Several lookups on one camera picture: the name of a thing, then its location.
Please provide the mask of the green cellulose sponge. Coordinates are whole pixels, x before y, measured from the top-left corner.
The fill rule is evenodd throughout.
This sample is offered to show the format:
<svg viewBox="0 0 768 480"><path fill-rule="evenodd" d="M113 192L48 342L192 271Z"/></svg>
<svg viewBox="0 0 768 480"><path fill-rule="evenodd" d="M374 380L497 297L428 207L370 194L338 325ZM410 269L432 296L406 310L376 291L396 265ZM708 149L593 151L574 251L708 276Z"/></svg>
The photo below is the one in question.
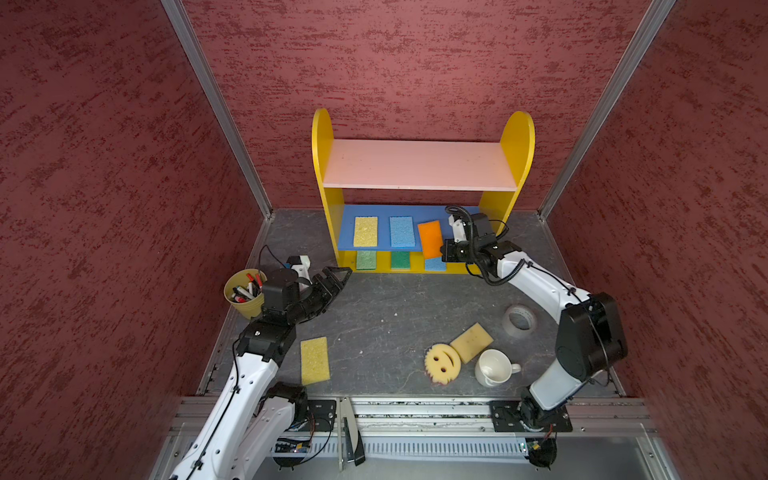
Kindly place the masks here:
<svg viewBox="0 0 768 480"><path fill-rule="evenodd" d="M376 251L357 251L356 269L358 271L373 271L377 269Z"/></svg>

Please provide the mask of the yellow cellulose sponge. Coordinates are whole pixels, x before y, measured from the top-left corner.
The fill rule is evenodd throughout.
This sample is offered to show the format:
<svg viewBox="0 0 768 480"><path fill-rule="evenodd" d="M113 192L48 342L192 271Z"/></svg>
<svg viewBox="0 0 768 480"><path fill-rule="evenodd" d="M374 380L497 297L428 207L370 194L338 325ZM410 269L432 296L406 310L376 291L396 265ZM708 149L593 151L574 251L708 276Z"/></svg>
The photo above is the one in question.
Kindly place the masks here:
<svg viewBox="0 0 768 480"><path fill-rule="evenodd" d="M326 337L304 340L301 349L301 382L304 386L328 381L330 364Z"/></svg>
<svg viewBox="0 0 768 480"><path fill-rule="evenodd" d="M378 246L378 218L358 216L354 219L353 246L374 248Z"/></svg>

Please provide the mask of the blue sponge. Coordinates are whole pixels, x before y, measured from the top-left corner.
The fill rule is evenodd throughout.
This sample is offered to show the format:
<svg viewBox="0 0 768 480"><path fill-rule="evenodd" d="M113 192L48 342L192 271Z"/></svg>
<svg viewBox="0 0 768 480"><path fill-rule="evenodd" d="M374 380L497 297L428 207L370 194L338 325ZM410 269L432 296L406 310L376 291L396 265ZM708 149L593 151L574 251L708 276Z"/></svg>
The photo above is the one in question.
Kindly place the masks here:
<svg viewBox="0 0 768 480"><path fill-rule="evenodd" d="M413 219L411 216L392 216L389 218L390 246L395 249L416 246Z"/></svg>
<svg viewBox="0 0 768 480"><path fill-rule="evenodd" d="M447 266L441 258L431 258L425 260L424 270L427 272L445 272L447 270Z"/></svg>

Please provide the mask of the tan sponge green scrub back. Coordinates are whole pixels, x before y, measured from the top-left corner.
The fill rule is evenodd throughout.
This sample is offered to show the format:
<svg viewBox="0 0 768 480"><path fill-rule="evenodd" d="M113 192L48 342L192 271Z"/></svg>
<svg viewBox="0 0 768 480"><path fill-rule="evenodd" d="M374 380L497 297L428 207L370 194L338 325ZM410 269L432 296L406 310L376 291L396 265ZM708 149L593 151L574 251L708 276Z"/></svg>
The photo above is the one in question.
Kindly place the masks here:
<svg viewBox="0 0 768 480"><path fill-rule="evenodd" d="M407 251L394 251L391 253L392 270L409 270L411 268L410 253Z"/></svg>

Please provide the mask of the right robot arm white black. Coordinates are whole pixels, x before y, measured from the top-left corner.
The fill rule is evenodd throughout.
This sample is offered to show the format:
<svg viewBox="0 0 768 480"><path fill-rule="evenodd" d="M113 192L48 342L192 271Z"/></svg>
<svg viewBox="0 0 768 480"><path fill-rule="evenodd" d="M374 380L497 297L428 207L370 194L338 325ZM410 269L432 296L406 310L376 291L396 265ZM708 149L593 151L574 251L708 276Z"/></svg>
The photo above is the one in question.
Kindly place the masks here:
<svg viewBox="0 0 768 480"><path fill-rule="evenodd" d="M628 354L616 301L606 293L577 288L543 268L511 241L495 234L483 213L445 208L454 238L440 248L442 259L476 266L489 286L510 284L558 325L555 360L521 395L512 414L516 426L540 432L566 414L565 405L595 375Z"/></svg>

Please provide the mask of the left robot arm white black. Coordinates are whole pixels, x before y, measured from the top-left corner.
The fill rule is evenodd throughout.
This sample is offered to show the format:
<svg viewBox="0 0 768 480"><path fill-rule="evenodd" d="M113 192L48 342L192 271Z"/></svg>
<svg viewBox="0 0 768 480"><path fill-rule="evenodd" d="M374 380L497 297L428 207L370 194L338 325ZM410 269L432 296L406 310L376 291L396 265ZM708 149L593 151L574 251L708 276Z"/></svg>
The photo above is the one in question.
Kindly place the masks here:
<svg viewBox="0 0 768 480"><path fill-rule="evenodd" d="M305 388L273 380L297 326L325 313L351 275L326 267L310 279L292 268L267 276L261 313L233 343L229 379L172 479L251 479L281 435L308 418Z"/></svg>

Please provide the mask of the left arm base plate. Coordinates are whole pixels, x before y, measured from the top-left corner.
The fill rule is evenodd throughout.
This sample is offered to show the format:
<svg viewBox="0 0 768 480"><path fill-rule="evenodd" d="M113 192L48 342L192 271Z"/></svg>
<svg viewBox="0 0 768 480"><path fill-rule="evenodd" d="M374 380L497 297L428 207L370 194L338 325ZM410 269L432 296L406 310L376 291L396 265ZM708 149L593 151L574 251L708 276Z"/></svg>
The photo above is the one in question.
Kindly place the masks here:
<svg viewBox="0 0 768 480"><path fill-rule="evenodd" d="M295 411L294 422L288 432L328 432L335 426L337 401L332 399L300 400Z"/></svg>

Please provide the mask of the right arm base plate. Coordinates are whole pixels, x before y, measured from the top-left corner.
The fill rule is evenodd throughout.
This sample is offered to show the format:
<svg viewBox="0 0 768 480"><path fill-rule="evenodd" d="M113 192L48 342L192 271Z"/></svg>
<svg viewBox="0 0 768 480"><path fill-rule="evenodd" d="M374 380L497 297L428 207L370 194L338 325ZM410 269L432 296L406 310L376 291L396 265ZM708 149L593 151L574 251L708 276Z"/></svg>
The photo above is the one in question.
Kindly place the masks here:
<svg viewBox="0 0 768 480"><path fill-rule="evenodd" d="M564 405L542 410L533 400L495 400L488 404L496 433L521 432L530 434L569 433L573 431Z"/></svg>

